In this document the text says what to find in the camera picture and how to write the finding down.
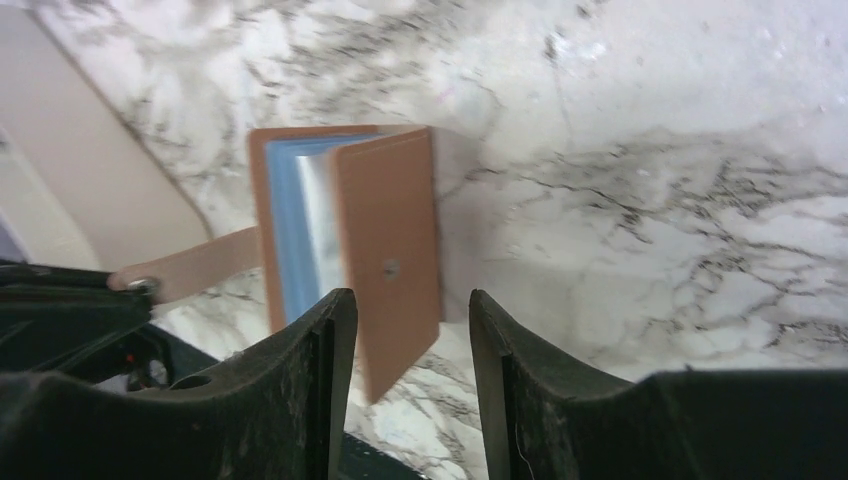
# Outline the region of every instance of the beige panel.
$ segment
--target beige panel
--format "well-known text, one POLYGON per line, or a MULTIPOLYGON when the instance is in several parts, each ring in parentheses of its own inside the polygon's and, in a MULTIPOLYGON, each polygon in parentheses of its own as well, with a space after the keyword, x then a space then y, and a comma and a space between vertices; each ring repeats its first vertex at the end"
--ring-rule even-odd
POLYGON ((0 7, 0 125, 108 270, 208 239, 200 215, 30 15, 0 7))
POLYGON ((88 239, 0 127, 0 223, 30 263, 102 269, 88 239))

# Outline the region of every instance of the white thread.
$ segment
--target white thread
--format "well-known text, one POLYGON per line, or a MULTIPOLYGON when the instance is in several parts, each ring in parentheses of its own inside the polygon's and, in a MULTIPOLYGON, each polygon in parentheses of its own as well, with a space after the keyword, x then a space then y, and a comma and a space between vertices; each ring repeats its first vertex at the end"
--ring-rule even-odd
POLYGON ((521 453, 521 447, 518 446, 518 422, 515 422, 515 449, 518 450, 518 455, 524 460, 524 463, 527 464, 527 470, 530 470, 530 478, 532 480, 536 480, 536 476, 533 475, 533 467, 530 466, 530 462, 527 460, 527 457, 521 453))

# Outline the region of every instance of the card holder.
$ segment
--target card holder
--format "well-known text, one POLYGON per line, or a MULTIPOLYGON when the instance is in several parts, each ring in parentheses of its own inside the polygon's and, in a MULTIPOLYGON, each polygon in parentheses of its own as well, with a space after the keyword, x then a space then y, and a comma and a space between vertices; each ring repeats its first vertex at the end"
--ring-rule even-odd
POLYGON ((442 319, 430 129, 257 129, 248 153, 257 227, 122 268, 110 288, 141 284, 165 304, 261 266, 272 333, 332 288, 351 288, 366 395, 378 400, 442 319))

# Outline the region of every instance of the leather strap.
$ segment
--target leather strap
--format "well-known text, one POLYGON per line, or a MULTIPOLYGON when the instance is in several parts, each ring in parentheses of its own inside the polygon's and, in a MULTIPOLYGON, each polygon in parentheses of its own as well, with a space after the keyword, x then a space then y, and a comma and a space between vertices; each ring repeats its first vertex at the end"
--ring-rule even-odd
POLYGON ((133 282, 156 282, 154 303, 175 302, 214 287, 233 275, 261 265, 258 230, 246 228, 188 250, 124 267, 109 276, 112 290, 133 282))

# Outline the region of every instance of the marble countertop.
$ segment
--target marble countertop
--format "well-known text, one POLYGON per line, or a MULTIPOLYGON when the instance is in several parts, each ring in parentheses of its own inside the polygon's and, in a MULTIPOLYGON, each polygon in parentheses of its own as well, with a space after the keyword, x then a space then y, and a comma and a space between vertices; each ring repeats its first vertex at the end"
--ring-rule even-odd
MULTIPOLYGON (((36 1, 216 234, 254 223, 254 127, 437 128, 446 322, 346 428, 486 478, 472 288, 578 358, 848 365, 848 14, 838 0, 36 1)), ((159 323, 267 335, 260 272, 159 323)))

